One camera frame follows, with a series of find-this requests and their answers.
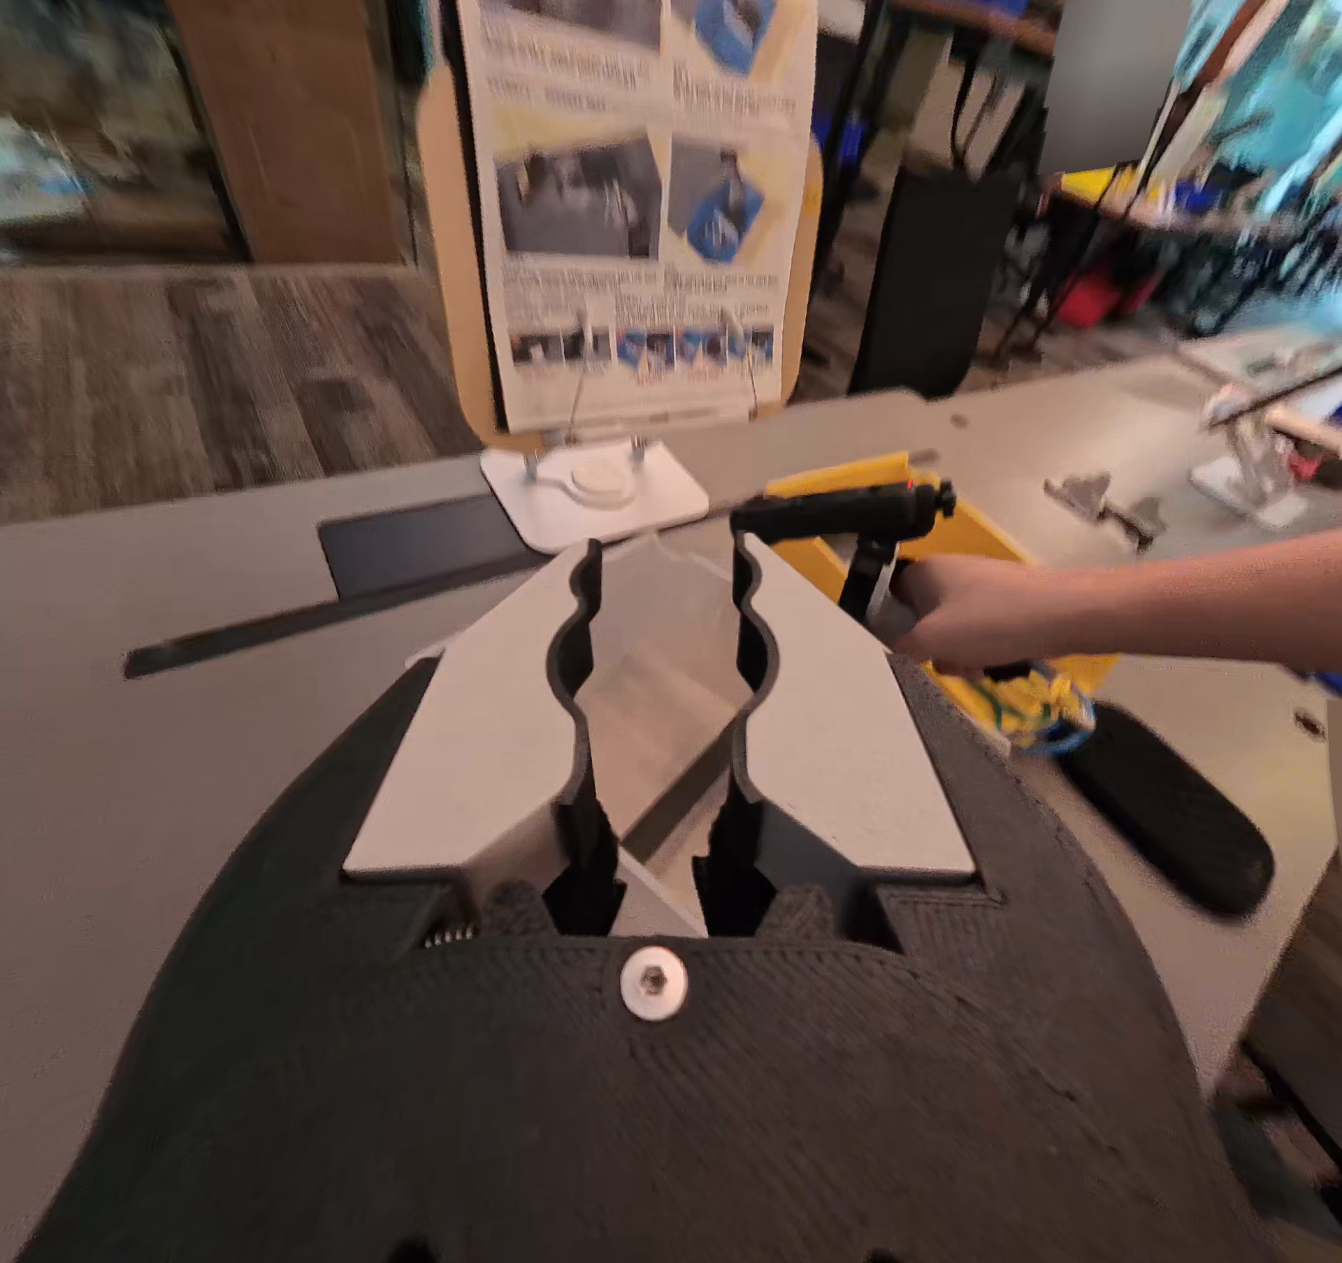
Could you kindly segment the person's right forearm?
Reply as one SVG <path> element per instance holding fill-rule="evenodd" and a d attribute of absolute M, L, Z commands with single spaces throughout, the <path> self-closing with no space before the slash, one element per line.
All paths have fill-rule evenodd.
<path fill-rule="evenodd" d="M 1341 669 L 1341 534 L 1131 567 L 1061 570 L 1040 650 Z"/>

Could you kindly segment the red plastic bin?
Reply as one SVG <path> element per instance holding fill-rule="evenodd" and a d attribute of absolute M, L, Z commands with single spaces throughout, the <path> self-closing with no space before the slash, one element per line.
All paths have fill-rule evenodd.
<path fill-rule="evenodd" d="M 1073 330 L 1092 330 L 1108 320 L 1124 320 L 1149 302 L 1165 275 L 1155 269 L 1140 279 L 1121 282 L 1108 269 L 1080 276 L 1060 301 L 1054 324 Z"/>

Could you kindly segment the clear plastic bin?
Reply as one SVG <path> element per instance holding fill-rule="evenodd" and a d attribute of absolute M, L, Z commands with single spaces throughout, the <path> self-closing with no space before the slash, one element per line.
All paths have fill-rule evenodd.
<path fill-rule="evenodd" d="M 658 889 L 644 860 L 727 766 L 730 727 L 747 698 L 735 624 L 730 576 L 712 564 L 657 537 L 603 554 L 596 663 L 578 698 L 625 884 L 609 935 L 705 934 L 699 912 Z M 430 675 L 453 636 L 406 663 Z"/>

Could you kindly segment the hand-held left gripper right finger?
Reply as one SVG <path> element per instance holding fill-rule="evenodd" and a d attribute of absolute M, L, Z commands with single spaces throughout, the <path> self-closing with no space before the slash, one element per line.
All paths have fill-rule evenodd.
<path fill-rule="evenodd" d="M 815 889 L 840 937 L 891 937 L 888 887 L 964 889 L 978 868 L 888 653 L 762 537 L 738 534 L 728 790 L 693 861 L 712 937 L 753 937 Z"/>

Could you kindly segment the white document stand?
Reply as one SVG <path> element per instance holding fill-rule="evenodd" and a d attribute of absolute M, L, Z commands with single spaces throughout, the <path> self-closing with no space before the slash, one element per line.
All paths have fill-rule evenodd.
<path fill-rule="evenodd" d="M 695 523 L 711 512 L 703 486 L 661 442 L 619 438 L 537 454 L 489 448 L 481 473 L 524 545 L 559 554 Z"/>
<path fill-rule="evenodd" d="M 1191 470 L 1192 486 L 1267 531 L 1291 528 L 1307 512 L 1306 486 L 1339 461 L 1339 379 L 1338 342 L 1281 352 L 1227 378 L 1201 414 L 1223 454 Z"/>

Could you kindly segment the yellow plastic bin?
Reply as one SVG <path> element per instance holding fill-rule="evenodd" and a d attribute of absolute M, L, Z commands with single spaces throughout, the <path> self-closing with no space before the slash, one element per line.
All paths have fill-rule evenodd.
<path fill-rule="evenodd" d="M 897 451 L 853 462 L 814 468 L 779 478 L 764 493 L 779 497 L 830 493 L 834 490 L 893 483 L 933 483 L 936 471 L 913 462 Z M 973 503 L 959 500 L 951 518 L 935 529 L 901 545 L 901 554 L 917 560 L 938 554 L 968 554 L 1015 564 L 1031 557 Z M 925 665 L 929 678 L 959 710 L 1019 752 L 1061 758 L 1079 750 L 1093 734 L 1095 694 L 1117 665 L 1114 654 L 1072 654 L 1029 665 L 1024 676 L 1003 682 L 987 678 L 968 681 Z"/>

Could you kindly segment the black chair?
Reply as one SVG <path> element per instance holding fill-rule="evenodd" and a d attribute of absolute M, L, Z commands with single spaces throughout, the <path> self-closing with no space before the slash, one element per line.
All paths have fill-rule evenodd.
<path fill-rule="evenodd" d="M 1018 170 L 980 179 L 903 164 L 893 184 L 847 395 L 954 395 L 978 347 L 994 272 L 1022 189 Z"/>

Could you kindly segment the person's right hand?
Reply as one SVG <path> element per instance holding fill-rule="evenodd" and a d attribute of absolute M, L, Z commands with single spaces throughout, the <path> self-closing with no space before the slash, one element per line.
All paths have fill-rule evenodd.
<path fill-rule="evenodd" d="M 881 637 L 897 653 L 959 676 L 1040 660 L 1056 609 L 1048 569 L 976 555 L 935 555 L 901 566 Z"/>

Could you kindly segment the black mesh wrist pad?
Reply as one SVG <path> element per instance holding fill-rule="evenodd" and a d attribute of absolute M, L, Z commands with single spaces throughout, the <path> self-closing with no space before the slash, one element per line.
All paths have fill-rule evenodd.
<path fill-rule="evenodd" d="M 1057 758 L 1070 785 L 1179 893 L 1223 918 L 1267 899 L 1272 848 L 1243 809 L 1127 708 L 1095 704 L 1095 729 Z"/>

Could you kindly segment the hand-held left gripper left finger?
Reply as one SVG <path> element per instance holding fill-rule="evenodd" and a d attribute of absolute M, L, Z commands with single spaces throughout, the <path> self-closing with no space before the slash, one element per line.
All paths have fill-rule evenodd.
<path fill-rule="evenodd" d="M 345 877 L 446 881 L 475 911 L 526 883 L 558 931 L 612 932 L 619 841 L 578 698 L 601 592 L 601 545 L 580 542 L 444 643 Z"/>

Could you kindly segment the brown cardboard box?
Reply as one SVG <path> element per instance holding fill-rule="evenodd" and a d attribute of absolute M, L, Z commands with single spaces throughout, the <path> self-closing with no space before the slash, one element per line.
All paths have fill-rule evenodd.
<path fill-rule="evenodd" d="M 249 254 L 405 260 L 366 0 L 166 0 Z"/>

